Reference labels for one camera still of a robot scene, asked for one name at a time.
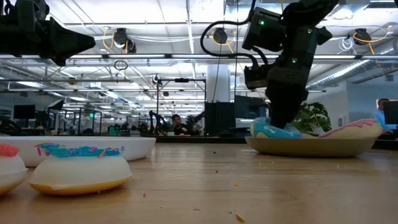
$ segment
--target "blue frosting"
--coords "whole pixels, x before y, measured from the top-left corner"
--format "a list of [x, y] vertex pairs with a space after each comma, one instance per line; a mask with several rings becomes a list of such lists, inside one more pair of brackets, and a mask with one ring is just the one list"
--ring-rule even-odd
[[77, 156], [91, 156], [91, 157], [103, 157], [103, 156], [118, 156], [121, 151], [124, 151], [124, 146], [120, 148], [106, 148], [98, 149], [92, 146], [81, 146], [79, 148], [67, 148], [65, 146], [55, 143], [43, 143], [37, 145], [38, 150], [43, 149], [46, 155], [56, 156], [58, 158], [77, 157]]
[[270, 118], [256, 118], [253, 123], [253, 137], [259, 133], [265, 134], [268, 138], [286, 138], [297, 139], [303, 138], [302, 133], [291, 124], [286, 124], [284, 129], [280, 129], [271, 125]]

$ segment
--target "crumb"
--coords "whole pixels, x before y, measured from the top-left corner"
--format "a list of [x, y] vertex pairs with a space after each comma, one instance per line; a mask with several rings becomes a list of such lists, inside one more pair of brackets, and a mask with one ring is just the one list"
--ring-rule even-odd
[[236, 214], [235, 217], [236, 217], [236, 219], [237, 219], [239, 222], [244, 223], [244, 219], [243, 219], [242, 216], [240, 216], [239, 214]]

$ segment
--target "computer monitor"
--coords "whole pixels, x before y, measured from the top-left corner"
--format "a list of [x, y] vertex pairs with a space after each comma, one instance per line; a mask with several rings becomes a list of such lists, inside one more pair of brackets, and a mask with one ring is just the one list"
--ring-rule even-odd
[[385, 101], [383, 106], [386, 124], [398, 124], [398, 101]]
[[36, 105], [14, 105], [14, 119], [34, 119]]
[[235, 96], [235, 117], [245, 119], [255, 119], [267, 116], [267, 105], [264, 99]]

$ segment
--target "blue shirt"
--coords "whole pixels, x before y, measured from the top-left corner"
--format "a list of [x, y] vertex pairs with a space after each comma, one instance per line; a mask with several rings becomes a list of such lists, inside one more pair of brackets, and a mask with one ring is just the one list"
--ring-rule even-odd
[[386, 120], [384, 119], [384, 111], [377, 110], [372, 113], [372, 118], [374, 118], [383, 128], [383, 131], [391, 131], [392, 129], [397, 129], [395, 124], [386, 124]]

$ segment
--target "plate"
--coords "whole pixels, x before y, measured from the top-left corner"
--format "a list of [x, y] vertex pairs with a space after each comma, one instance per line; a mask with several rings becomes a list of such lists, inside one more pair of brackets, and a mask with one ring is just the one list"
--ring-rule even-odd
[[0, 143], [19, 148], [19, 156], [27, 167], [36, 167], [47, 157], [39, 154], [41, 144], [59, 144], [70, 147], [97, 147], [98, 149], [124, 148], [123, 158], [127, 161], [140, 159], [150, 154], [156, 138], [140, 137], [99, 137], [99, 136], [0, 136]]
[[247, 137], [261, 153], [290, 157], [354, 157], [372, 148], [375, 139], [267, 139]]

